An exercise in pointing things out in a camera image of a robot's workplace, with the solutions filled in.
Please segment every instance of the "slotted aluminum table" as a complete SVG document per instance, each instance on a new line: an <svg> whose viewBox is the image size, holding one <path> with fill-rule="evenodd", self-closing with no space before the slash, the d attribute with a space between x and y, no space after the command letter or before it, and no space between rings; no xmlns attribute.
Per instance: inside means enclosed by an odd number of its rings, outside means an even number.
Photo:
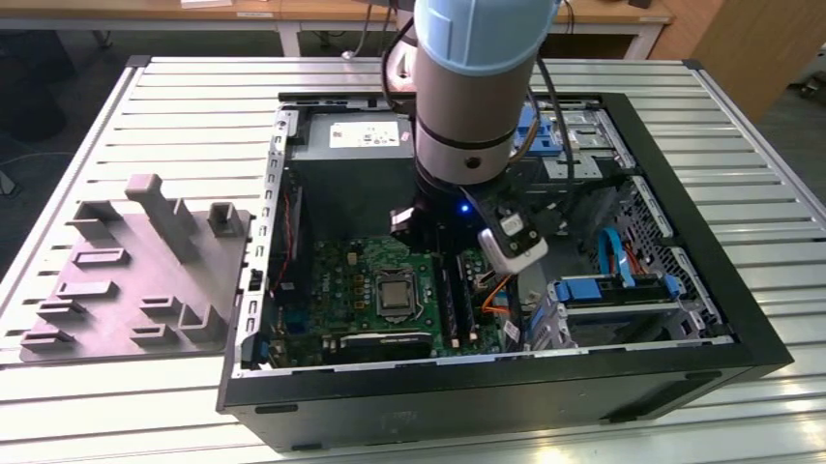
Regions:
<svg viewBox="0 0 826 464"><path fill-rule="evenodd" d="M550 61L562 92L623 92L754 291L795 363L653 422L302 454L311 461L766 462L826 458L823 208L703 71ZM153 58L128 67L0 286L0 462L247 463L292 458L215 412L222 357L27 367L21 332L56 284L80 200L156 172L191 211L260 208L280 92L378 91L378 63ZM536 90L540 78L532 79Z"/></svg>

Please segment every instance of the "cpu socket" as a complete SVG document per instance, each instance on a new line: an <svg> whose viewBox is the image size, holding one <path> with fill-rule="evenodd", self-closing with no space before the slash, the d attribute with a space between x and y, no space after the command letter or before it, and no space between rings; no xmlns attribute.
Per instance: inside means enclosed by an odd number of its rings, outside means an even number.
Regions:
<svg viewBox="0 0 826 464"><path fill-rule="evenodd" d="M415 314L415 274L382 271L375 278L375 313L398 324Z"/></svg>

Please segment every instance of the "green circuit board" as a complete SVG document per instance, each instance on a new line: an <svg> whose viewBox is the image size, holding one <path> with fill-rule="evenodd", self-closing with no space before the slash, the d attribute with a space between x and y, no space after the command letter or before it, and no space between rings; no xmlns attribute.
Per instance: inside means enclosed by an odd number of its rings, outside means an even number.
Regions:
<svg viewBox="0 0 826 464"><path fill-rule="evenodd" d="M487 268L479 251L467 251L462 258L468 263L468 274ZM378 282L388 274L404 275L414 282L414 314L404 320L388 320L379 314ZM499 329L494 320L479 325L475 343L464 343L458 348L446 343L432 258L428 254L410 253L395 239L380 237L316 242L311 275L308 312L304 315L300 309L291 311L292 317L300 317L306 326L300 335L287 337L294 365L322 363L322 337L358 333L428 333L434 340L431 357L499 352Z"/></svg>

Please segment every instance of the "motherboard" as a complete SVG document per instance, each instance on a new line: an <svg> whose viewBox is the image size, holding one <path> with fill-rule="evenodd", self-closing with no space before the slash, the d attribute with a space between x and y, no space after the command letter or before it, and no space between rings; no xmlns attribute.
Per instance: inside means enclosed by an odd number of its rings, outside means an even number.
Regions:
<svg viewBox="0 0 826 464"><path fill-rule="evenodd" d="M484 290L474 287L476 276L490 270L482 251L466 250L460 260L468 288ZM363 344L359 357L372 361L386 355L375 346L390 344L414 349L423 358L499 353L499 321L480 317L478 307L476 339L459 344L444 336L434 256L411 253L395 239L316 242L311 275L308 304L279 309L288 355L279 363L339 363L335 347L340 343L348 343L351 352Z"/></svg>

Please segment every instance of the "3d-printed holder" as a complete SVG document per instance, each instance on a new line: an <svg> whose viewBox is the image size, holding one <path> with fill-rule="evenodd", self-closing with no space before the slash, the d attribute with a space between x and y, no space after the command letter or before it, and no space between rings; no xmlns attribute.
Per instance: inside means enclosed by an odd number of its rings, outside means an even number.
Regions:
<svg viewBox="0 0 826 464"><path fill-rule="evenodd" d="M153 174L129 179L144 215L80 204L68 224L83 238L23 337L25 362L223 349L251 215L226 202L191 213L161 183Z"/></svg>

